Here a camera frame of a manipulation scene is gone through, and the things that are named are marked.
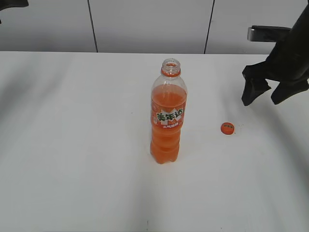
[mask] black object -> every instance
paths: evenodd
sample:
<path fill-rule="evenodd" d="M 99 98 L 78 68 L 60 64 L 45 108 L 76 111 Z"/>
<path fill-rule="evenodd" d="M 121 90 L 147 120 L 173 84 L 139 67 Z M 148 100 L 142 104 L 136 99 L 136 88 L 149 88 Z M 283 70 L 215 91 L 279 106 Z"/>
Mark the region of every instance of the black object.
<path fill-rule="evenodd" d="M 265 26 L 252 26 L 252 41 L 274 41 L 276 45 L 264 62 L 248 65 L 242 74 L 246 80 L 242 95 L 244 105 L 271 89 L 266 79 L 278 81 L 271 95 L 275 104 L 309 89 L 309 5 L 291 30 Z"/>
<path fill-rule="evenodd" d="M 26 7 L 26 6 L 29 6 L 28 0 L 0 0 L 0 11 L 11 7 Z"/>

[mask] mirinda bottle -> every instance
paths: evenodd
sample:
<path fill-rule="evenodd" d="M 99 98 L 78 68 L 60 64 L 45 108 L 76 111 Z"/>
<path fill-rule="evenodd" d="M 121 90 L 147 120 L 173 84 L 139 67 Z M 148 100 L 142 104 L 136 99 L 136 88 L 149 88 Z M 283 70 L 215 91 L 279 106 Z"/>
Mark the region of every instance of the mirinda bottle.
<path fill-rule="evenodd" d="M 179 152 L 187 87 L 180 77 L 180 63 L 166 59 L 151 92 L 152 140 L 150 152 L 157 163 L 174 162 Z"/>

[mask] orange soda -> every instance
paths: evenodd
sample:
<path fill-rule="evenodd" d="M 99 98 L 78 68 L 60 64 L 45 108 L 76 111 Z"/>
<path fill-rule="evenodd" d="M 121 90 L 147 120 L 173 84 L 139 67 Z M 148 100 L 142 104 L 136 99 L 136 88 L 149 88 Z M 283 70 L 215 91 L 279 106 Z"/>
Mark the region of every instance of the orange soda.
<path fill-rule="evenodd" d="M 152 156 L 160 164 L 177 159 L 187 100 L 187 87 L 180 77 L 179 61 L 166 59 L 161 73 L 151 92 L 150 145 Z"/>

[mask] bottle label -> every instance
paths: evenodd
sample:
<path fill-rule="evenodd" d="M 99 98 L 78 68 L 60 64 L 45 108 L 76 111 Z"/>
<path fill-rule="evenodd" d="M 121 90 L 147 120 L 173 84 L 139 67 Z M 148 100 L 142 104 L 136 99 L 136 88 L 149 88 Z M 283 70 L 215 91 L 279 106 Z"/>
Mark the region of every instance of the bottle label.
<path fill-rule="evenodd" d="M 154 125 L 163 129 L 171 129 L 182 125 L 184 118 L 185 104 L 166 108 L 151 101 L 151 116 Z"/>

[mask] white wall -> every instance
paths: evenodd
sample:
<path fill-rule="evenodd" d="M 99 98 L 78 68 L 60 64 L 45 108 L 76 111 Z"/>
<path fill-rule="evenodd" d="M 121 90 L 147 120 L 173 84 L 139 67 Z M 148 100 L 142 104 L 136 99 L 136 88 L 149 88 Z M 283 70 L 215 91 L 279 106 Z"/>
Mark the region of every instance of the white wall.
<path fill-rule="evenodd" d="M 204 53 L 212 0 L 90 0 L 98 50 Z"/>
<path fill-rule="evenodd" d="M 29 0 L 0 12 L 1 51 L 95 52 L 87 0 Z"/>
<path fill-rule="evenodd" d="M 307 0 L 215 0 L 206 53 L 269 54 L 275 44 L 247 41 L 248 27 L 292 27 L 307 3 Z"/>
<path fill-rule="evenodd" d="M 0 51 L 95 52 L 87 0 L 0 12 Z M 99 52 L 204 53 L 213 0 L 90 0 Z M 291 27 L 307 0 L 215 0 L 206 53 L 268 54 L 251 25 Z"/>

